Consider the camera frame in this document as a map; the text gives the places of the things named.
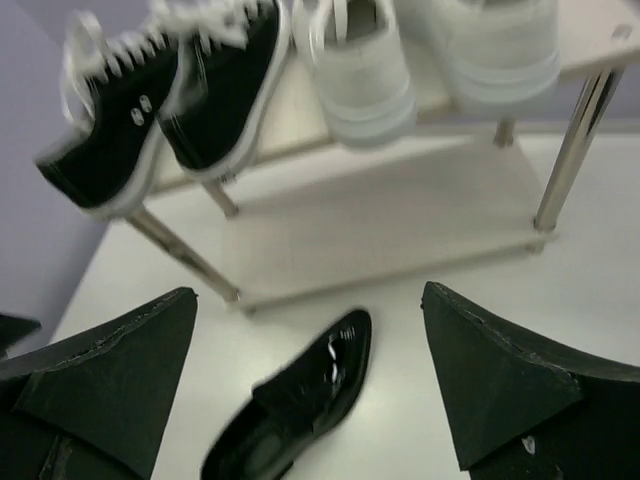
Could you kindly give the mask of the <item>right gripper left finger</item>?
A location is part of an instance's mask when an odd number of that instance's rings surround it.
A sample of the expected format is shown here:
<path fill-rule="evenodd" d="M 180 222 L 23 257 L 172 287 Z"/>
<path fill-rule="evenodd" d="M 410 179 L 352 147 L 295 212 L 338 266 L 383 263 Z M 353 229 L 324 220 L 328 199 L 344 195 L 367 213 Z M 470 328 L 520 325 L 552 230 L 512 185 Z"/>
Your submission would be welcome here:
<path fill-rule="evenodd" d="M 4 479 L 148 479 L 198 303 L 187 287 L 1 362 Z"/>

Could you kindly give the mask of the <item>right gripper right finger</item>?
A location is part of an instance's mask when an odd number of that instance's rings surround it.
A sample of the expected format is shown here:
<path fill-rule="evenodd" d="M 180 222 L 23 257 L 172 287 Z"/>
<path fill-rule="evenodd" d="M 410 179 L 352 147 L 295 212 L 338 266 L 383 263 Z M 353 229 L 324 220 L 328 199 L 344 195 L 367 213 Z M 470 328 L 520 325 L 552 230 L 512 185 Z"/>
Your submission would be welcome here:
<path fill-rule="evenodd" d="M 473 479 L 636 479 L 639 369 L 425 285 L 427 342 L 461 470 Z"/>

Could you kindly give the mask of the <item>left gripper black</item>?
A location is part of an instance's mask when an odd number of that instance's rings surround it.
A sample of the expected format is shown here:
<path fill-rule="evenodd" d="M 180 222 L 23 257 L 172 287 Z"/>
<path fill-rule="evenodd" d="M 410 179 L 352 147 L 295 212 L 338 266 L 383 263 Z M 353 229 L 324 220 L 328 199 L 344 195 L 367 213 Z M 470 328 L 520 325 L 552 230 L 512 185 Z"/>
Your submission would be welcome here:
<path fill-rule="evenodd" d="M 41 324 L 31 318 L 0 315 L 0 354 L 6 358 L 8 351 L 17 343 L 41 329 Z"/>

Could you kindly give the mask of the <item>black leather loafer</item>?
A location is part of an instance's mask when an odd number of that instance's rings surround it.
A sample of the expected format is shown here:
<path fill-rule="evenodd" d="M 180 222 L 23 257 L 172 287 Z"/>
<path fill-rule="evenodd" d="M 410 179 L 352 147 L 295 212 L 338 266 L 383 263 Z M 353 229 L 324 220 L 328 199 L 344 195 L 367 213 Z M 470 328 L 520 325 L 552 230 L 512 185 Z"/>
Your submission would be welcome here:
<path fill-rule="evenodd" d="M 292 362 L 252 388 L 213 443 L 202 479 L 281 479 L 355 405 L 367 374 L 372 320 L 355 308 Z"/>

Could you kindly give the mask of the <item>black canvas sneaker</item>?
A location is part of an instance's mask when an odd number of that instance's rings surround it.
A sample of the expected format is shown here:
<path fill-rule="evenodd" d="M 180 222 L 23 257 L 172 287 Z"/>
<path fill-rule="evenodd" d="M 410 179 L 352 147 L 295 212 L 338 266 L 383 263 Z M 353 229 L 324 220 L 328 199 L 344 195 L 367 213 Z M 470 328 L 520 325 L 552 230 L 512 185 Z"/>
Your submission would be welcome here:
<path fill-rule="evenodd" d="M 174 83 L 158 123 L 185 174 L 227 181 L 249 166 L 290 43 L 280 1 L 156 1 L 178 39 Z"/>
<path fill-rule="evenodd" d="M 164 140 L 157 116 L 178 63 L 178 38 L 167 12 L 165 2 L 153 1 L 138 28 L 112 38 L 90 11 L 69 18 L 60 95 L 70 131 L 35 165 L 93 217 L 126 217 L 151 189 Z"/>

